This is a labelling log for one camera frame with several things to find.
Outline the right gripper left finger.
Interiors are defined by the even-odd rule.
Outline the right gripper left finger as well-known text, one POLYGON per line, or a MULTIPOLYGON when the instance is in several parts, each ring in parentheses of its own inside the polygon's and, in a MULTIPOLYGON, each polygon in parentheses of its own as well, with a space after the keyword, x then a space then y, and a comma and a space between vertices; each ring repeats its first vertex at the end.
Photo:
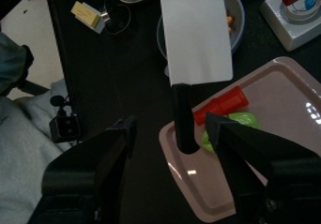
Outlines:
POLYGON ((42 199, 29 224, 120 224, 137 118, 120 120, 46 168, 42 199))

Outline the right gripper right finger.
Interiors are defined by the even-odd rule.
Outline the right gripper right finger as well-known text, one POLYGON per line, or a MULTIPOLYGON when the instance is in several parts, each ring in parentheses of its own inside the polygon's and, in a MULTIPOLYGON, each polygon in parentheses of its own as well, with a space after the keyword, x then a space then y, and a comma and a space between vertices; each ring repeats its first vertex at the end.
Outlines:
POLYGON ((207 131, 240 224, 321 224, 321 156, 212 113, 207 131))

